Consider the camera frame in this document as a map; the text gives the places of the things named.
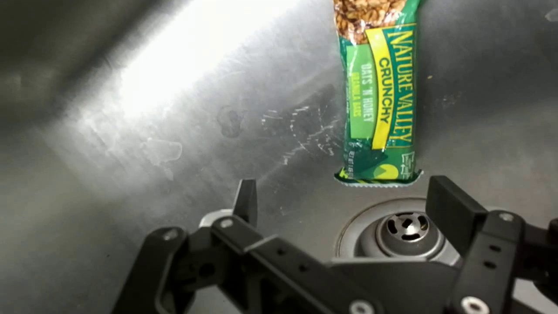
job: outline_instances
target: green wrapper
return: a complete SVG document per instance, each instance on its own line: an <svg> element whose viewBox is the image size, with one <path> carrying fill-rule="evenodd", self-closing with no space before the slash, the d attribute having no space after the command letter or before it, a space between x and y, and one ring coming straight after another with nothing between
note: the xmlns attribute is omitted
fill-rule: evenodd
<svg viewBox="0 0 558 314"><path fill-rule="evenodd" d="M344 3L335 7L347 94L344 167L337 178L365 187L408 185L419 178L414 146L419 0L387 2L389 10L375 10L379 0L368 5L356 0L361 7ZM347 16L360 12L365 17L384 12L384 19L356 19L351 26Z"/></svg>

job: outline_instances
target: sink basin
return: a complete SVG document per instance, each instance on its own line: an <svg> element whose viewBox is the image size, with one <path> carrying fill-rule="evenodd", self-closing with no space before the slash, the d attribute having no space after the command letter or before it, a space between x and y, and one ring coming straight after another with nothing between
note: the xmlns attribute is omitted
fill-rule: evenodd
<svg viewBox="0 0 558 314"><path fill-rule="evenodd" d="M0 5L0 309L110 312L147 232L232 204L319 260L367 207L447 174L487 207L557 216L557 2L421 9L408 188L347 188L332 5L149 0ZM558 310L529 283L517 296ZM215 291L192 312L231 312Z"/></svg>

